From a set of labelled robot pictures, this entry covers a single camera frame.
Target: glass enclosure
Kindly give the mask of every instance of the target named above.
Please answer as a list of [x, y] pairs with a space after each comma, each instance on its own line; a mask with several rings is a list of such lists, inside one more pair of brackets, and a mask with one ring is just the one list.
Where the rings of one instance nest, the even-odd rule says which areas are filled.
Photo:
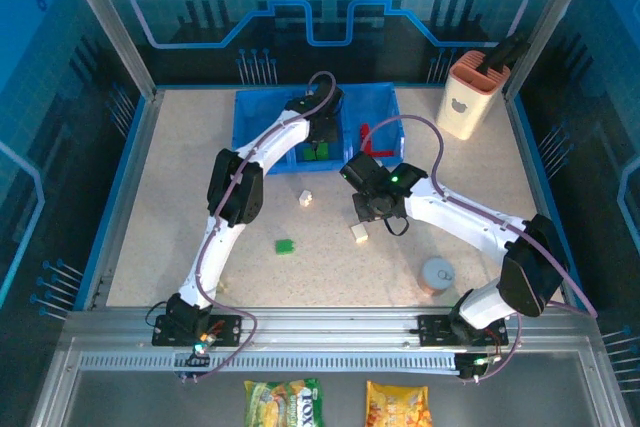
[[[548, 0], [111, 1], [167, 87], [325, 69], [442, 85], [466, 51], [529, 36]], [[0, 419], [23, 425], [143, 103], [85, 0], [0, 0], [0, 13]], [[638, 0], [573, 0], [518, 99], [604, 331], [640, 328], [639, 22]]]
[[[640, 325], [639, 22], [638, 0], [573, 0], [521, 91], [605, 334], [625, 324], [637, 334]], [[634, 357], [616, 360], [623, 356]]]
[[158, 84], [443, 83], [547, 0], [113, 0]]
[[0, 13], [0, 423], [26, 425], [139, 95], [85, 0]]

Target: green cube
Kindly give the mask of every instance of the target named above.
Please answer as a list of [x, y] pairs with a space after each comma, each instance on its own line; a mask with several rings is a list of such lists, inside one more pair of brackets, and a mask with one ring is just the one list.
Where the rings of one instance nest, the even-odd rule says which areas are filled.
[[329, 144], [326, 142], [318, 144], [318, 148], [316, 149], [316, 159], [329, 160]]
[[284, 240], [276, 240], [276, 254], [278, 255], [287, 255], [293, 254], [294, 251], [293, 240], [284, 239]]
[[313, 151], [311, 147], [307, 147], [306, 149], [302, 149], [302, 158], [305, 161], [317, 160], [316, 153]]

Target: snack bag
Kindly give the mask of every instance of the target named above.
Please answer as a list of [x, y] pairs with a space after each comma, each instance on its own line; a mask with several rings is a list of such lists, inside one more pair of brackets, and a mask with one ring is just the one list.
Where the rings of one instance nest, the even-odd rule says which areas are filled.
[[318, 379], [246, 381], [245, 427], [324, 427]]
[[367, 382], [365, 427], [433, 427], [428, 387], [397, 387]]

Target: blue tray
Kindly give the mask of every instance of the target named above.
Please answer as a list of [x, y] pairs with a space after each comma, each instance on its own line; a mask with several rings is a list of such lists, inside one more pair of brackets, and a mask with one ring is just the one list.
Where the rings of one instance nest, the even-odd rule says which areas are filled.
[[[398, 101], [392, 83], [340, 85], [344, 91], [338, 117], [339, 138], [329, 143], [329, 160], [305, 161], [303, 150], [310, 144], [298, 144], [269, 171], [270, 174], [340, 170], [360, 149], [360, 127], [397, 115]], [[280, 115], [286, 103], [304, 95], [304, 87], [245, 90], [236, 93], [231, 148], [236, 150], [260, 135]], [[404, 129], [400, 122], [385, 125], [373, 135], [375, 151], [391, 150], [392, 157], [378, 160], [393, 166], [404, 158]]]

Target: white table surface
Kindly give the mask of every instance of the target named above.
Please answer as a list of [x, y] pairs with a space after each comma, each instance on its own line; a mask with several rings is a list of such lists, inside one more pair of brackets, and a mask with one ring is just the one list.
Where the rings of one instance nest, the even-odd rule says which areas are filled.
[[[217, 152], [231, 144], [233, 90], [167, 91], [109, 293], [108, 306], [148, 306], [175, 293], [189, 272], [207, 219], [206, 193]], [[397, 89], [401, 113], [433, 119], [440, 89]], [[405, 161], [427, 172], [437, 153], [431, 131], [405, 122]], [[536, 210], [507, 112], [494, 105], [471, 139], [447, 133], [438, 180], [492, 208], [531, 218]], [[303, 190], [313, 202], [302, 208]], [[367, 224], [356, 244], [353, 190], [337, 172], [270, 175], [258, 218], [240, 236], [218, 300], [247, 307], [451, 306], [468, 289], [497, 277], [500, 266], [440, 229], [419, 222], [402, 237]], [[279, 256], [290, 238], [295, 253]], [[423, 293], [416, 276], [429, 258], [452, 263], [454, 286]]]

